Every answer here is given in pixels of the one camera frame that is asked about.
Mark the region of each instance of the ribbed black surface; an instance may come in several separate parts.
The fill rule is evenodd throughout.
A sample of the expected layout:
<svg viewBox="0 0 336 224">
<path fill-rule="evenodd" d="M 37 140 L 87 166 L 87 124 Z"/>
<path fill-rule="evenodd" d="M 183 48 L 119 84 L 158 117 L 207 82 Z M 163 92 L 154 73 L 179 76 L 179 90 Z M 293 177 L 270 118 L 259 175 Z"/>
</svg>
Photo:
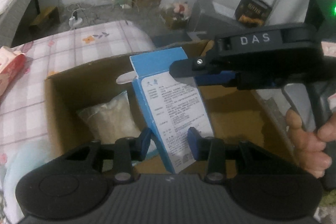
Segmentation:
<svg viewBox="0 0 336 224">
<path fill-rule="evenodd" d="M 54 222 L 26 218 L 22 224 L 316 224 L 313 218 L 265 220 L 240 208 L 225 188 L 202 182 L 198 175 L 141 175 L 115 187 L 108 200 L 89 215 Z"/>
</svg>

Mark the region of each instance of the gray storage box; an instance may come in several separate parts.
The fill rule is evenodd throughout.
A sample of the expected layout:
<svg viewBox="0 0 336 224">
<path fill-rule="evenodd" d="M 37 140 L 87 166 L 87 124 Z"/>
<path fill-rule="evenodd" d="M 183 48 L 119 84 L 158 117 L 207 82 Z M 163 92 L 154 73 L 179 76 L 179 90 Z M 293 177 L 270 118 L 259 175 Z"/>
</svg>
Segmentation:
<svg viewBox="0 0 336 224">
<path fill-rule="evenodd" d="M 212 0 L 197 0 L 194 4 L 190 20 L 187 25 L 188 32 L 205 32 L 198 35 L 201 39 L 214 39 L 215 35 L 228 31 L 242 30 L 245 26 L 234 19 L 234 10 L 217 5 L 216 12 Z"/>
</svg>

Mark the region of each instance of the plush toy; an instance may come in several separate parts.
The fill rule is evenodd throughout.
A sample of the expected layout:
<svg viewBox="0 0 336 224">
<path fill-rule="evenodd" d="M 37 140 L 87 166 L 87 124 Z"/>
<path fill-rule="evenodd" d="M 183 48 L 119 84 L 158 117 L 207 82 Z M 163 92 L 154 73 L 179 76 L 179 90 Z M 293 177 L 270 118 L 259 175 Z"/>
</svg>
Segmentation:
<svg viewBox="0 0 336 224">
<path fill-rule="evenodd" d="M 189 6 L 186 2 L 183 3 L 183 4 L 182 3 L 173 3 L 173 6 L 174 6 L 174 13 L 183 15 L 184 18 L 187 18 L 187 17 L 190 16 L 191 11 L 190 11 L 190 8 L 189 8 Z"/>
</svg>

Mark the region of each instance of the blue and white box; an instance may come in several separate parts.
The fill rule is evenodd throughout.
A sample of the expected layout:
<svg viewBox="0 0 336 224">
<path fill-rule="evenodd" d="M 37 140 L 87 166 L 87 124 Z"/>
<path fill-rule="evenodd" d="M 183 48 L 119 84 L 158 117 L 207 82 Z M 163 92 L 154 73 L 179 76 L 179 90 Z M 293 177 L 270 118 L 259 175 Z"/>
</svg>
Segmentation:
<svg viewBox="0 0 336 224">
<path fill-rule="evenodd" d="M 132 81 L 165 168 L 179 173 L 195 162 L 187 132 L 195 127 L 203 137 L 213 136 L 208 114 L 193 77 L 176 81 L 169 66 L 186 59 L 181 47 L 131 56 L 137 77 Z"/>
</svg>

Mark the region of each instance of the pink flower print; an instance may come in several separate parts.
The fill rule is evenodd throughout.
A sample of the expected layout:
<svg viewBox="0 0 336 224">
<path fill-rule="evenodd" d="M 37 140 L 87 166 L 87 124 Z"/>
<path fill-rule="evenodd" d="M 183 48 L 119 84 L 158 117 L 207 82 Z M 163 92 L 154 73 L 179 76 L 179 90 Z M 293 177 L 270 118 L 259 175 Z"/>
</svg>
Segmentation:
<svg viewBox="0 0 336 224">
<path fill-rule="evenodd" d="M 0 165 L 5 165 L 7 163 L 7 155 L 5 153 L 3 153 L 0 156 Z"/>
</svg>

